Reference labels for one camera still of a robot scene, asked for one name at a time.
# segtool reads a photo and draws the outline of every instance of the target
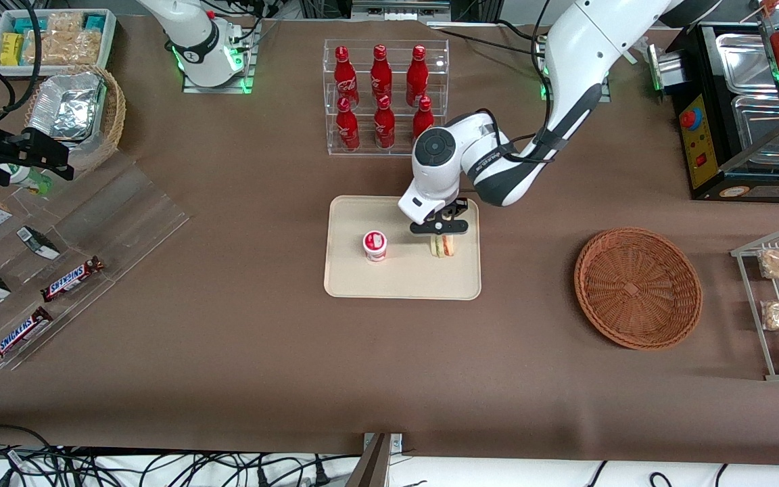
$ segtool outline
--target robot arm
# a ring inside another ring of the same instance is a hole
[[[553,94],[546,126],[516,157],[511,154],[511,145],[498,145],[491,114],[467,114],[445,127],[426,130],[415,144],[414,181],[399,200],[399,208],[415,223],[423,224],[458,196],[460,171],[486,203],[515,203],[596,108],[603,78],[612,64],[659,16],[682,2],[576,0],[554,23],[546,41],[545,65]],[[707,13],[719,2],[684,3],[693,3],[693,11]],[[501,144],[507,143],[503,133],[498,136]],[[519,157],[526,161],[514,160]]]

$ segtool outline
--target coca-cola bottle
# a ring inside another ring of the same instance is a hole
[[[390,97],[387,95],[377,99],[375,112],[375,143],[381,149],[389,149],[396,142],[396,115],[390,109]]]
[[[359,104],[359,90],[356,89],[356,69],[350,64],[350,56],[347,47],[336,47],[336,69],[335,69],[336,87],[338,96],[346,98],[350,102],[351,108],[356,108]]]
[[[432,114],[432,99],[423,95],[420,98],[420,109],[414,114],[414,141],[433,124],[435,115]]]
[[[387,62],[387,47],[383,44],[375,46],[375,61],[371,65],[371,93],[375,99],[385,95],[392,101],[392,69]]]
[[[344,150],[352,152],[359,148],[359,126],[356,124],[356,115],[350,111],[350,101],[347,98],[338,99],[336,125]]]
[[[405,96],[408,105],[416,107],[420,96],[426,93],[429,86],[429,67],[426,66],[426,47],[414,46],[414,59],[408,68],[408,92]]]

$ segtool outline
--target metal tray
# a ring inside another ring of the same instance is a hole
[[[715,41],[726,86],[736,95],[777,93],[760,34],[723,34]]]
[[[779,126],[779,99],[776,96],[736,96],[732,100],[732,111],[735,114],[741,147],[745,149]],[[761,148],[751,160],[757,164],[779,166],[779,138]]]

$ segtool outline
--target brown tablecloth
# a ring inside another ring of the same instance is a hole
[[[411,175],[405,158],[327,155],[324,38],[444,34],[282,22],[251,95],[183,95],[160,25],[121,27],[121,147],[192,219],[31,361],[0,371],[0,422],[86,446],[356,451],[381,430],[421,455],[779,463],[779,384],[761,380],[728,255],[779,230],[779,206],[689,200],[674,114],[650,95],[645,64],[616,64],[614,101],[519,203],[480,204],[476,300],[334,299],[322,287],[331,200],[400,195]],[[451,115],[488,107],[510,135],[538,129],[527,56],[450,41]],[[701,324],[673,349],[620,348],[575,302],[582,244],[622,225],[666,235],[699,271]]]

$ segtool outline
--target brown woven basket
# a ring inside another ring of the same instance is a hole
[[[101,119],[101,132],[104,135],[104,141],[89,154],[79,154],[68,158],[68,163],[77,170],[92,170],[107,160],[118,147],[118,142],[122,136],[124,128],[124,93],[118,86],[116,79],[106,69],[94,65],[77,65],[67,69],[64,74],[95,73],[104,78],[108,86],[108,94],[104,99],[104,113]],[[39,89],[35,89],[32,97],[28,100],[28,111],[26,113],[26,124],[32,116],[34,103],[38,99]]]
[[[699,323],[696,269],[661,235],[641,228],[604,231],[575,262],[575,294],[588,320],[613,342],[669,348]]]

